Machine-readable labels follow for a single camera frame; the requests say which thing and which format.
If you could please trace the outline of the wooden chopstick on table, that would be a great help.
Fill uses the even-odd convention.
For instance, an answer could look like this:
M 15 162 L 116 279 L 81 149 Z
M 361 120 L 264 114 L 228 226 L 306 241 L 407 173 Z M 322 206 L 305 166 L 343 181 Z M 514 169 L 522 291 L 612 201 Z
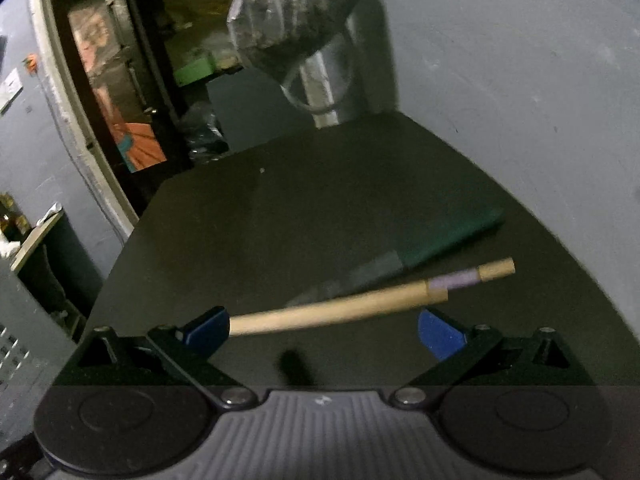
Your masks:
M 447 300 L 447 289 L 431 288 L 427 281 L 413 282 L 316 304 L 232 316 L 230 336 L 279 333 L 348 323 Z
M 455 290 L 495 281 L 499 278 L 506 278 L 514 273 L 515 264 L 513 259 L 506 258 L 474 266 L 474 268 L 436 276 L 436 278 L 431 278 L 428 281 L 428 288 Z

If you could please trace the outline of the white door frame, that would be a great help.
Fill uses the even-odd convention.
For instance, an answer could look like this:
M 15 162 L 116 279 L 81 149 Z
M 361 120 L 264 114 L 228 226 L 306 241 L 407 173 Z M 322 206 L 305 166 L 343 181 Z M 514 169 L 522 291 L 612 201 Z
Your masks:
M 28 0 L 28 6 L 40 53 L 38 67 L 53 96 L 53 116 L 62 122 L 63 146 L 106 220 L 119 236 L 127 238 L 138 215 L 117 182 L 81 103 L 55 24 L 53 2 Z

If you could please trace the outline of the clear plastic bag hanging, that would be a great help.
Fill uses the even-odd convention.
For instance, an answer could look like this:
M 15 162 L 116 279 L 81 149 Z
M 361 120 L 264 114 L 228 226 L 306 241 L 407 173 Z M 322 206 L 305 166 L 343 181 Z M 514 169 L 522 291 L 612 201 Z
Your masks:
M 227 26 L 243 66 L 282 82 L 324 47 L 357 0 L 232 0 Z

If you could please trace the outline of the green box on shelf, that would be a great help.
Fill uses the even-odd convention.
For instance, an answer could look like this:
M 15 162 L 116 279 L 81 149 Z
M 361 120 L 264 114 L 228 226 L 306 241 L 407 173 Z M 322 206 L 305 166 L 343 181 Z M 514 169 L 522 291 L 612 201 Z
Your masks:
M 175 71 L 174 77 L 180 87 L 212 76 L 216 72 L 215 61 L 210 56 L 201 56 Z

